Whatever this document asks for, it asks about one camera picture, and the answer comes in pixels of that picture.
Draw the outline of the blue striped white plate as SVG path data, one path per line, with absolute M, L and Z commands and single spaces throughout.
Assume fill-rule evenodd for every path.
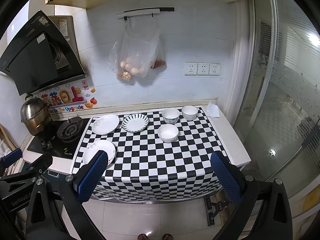
M 129 133 L 137 133 L 144 130 L 149 123 L 149 119 L 142 113 L 131 114 L 124 118 L 121 123 L 122 128 Z

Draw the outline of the plain white bowl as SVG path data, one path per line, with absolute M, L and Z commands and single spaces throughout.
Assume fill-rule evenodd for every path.
M 158 137 L 163 142 L 173 142 L 177 139 L 179 130 L 175 125 L 164 124 L 158 129 Z

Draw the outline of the white bowl blue rim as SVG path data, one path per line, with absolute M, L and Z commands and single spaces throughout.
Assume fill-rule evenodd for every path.
M 193 121 L 197 118 L 198 109 L 194 106 L 184 106 L 181 111 L 183 118 L 187 121 Z

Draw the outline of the white bowl with blue dots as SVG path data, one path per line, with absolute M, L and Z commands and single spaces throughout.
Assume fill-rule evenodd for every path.
M 162 111 L 163 120 L 166 124 L 176 124 L 180 118 L 180 111 L 174 108 L 166 108 Z

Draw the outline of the stainless steel pot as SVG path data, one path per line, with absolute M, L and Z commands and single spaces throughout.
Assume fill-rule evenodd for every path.
M 49 104 L 40 98 L 28 94 L 20 110 L 21 123 L 25 125 L 31 135 L 37 135 L 52 121 Z

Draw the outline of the black gas stove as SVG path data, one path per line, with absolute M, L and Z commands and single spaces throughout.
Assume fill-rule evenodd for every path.
M 65 121 L 51 121 L 33 138 L 27 150 L 72 159 L 88 122 L 89 118 L 79 116 Z

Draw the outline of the glass sliding door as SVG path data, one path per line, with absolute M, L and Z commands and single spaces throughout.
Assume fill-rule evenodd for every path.
M 294 196 L 319 176 L 319 33 L 294 0 L 255 0 L 255 48 L 234 129 L 257 180 Z

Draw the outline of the white crumpled tissue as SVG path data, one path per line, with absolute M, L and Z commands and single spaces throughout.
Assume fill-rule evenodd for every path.
M 207 105 L 207 115 L 210 118 L 219 118 L 220 117 L 219 107 L 216 104 L 212 103 L 211 101 L 208 102 L 208 105 Z

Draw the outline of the person's foot in sandal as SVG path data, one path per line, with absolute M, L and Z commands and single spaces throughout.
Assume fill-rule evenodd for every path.
M 137 237 L 137 240 L 149 240 L 149 238 L 146 234 L 142 233 Z M 174 240 L 174 238 L 171 234 L 166 233 L 163 235 L 162 240 Z

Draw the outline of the black range hood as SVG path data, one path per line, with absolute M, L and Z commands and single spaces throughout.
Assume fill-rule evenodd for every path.
M 5 49 L 1 72 L 14 80 L 20 95 L 84 78 L 72 16 L 39 10 Z

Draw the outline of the clear plastic bag with eggs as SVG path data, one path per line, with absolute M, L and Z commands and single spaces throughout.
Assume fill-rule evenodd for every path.
M 160 29 L 151 15 L 127 18 L 109 55 L 109 67 L 123 81 L 146 77 L 158 53 Z

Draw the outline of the plastic bag with red food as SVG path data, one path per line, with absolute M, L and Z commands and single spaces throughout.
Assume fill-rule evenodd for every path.
M 158 40 L 155 59 L 151 62 L 150 69 L 158 69 L 165 66 L 166 66 L 166 62 L 165 62 L 165 56 L 163 53 L 163 47 L 162 47 L 161 41 Z

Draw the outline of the colourful wall sticker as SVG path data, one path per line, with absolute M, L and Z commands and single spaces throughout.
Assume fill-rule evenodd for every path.
M 97 89 L 89 78 L 37 92 L 36 96 L 49 105 L 50 114 L 91 110 L 99 102 Z

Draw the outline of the triple white wall socket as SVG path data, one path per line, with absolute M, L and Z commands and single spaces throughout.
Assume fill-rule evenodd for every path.
M 186 62 L 184 64 L 184 75 L 187 76 L 219 76 L 221 64 Z

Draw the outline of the white wall hook rail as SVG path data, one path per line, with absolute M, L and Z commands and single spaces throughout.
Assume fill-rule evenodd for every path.
M 157 15 L 161 12 L 174 12 L 174 7 L 155 7 L 155 8 L 140 8 L 140 9 L 133 9 L 120 12 L 116 14 L 117 19 L 127 20 L 129 17 L 135 16 L 144 16 L 144 15 Z

